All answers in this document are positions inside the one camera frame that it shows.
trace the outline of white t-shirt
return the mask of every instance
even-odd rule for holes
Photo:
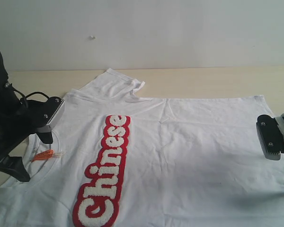
[[[29,137],[30,182],[0,187],[0,227],[284,227],[284,155],[265,159],[255,126],[264,97],[137,97],[143,85],[109,69],[71,90],[54,143]],[[64,155],[29,161],[50,148]]]

